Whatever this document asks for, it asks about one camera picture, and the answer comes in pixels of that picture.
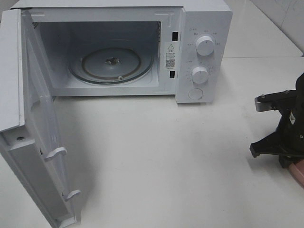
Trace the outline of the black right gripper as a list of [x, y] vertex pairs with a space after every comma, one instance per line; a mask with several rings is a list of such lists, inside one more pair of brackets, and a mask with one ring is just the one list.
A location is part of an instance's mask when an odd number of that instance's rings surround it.
[[283, 168], [304, 157], [304, 76], [298, 77], [295, 90], [260, 95], [255, 98], [257, 112], [278, 110], [282, 115], [278, 131], [251, 143], [254, 158], [277, 155]]

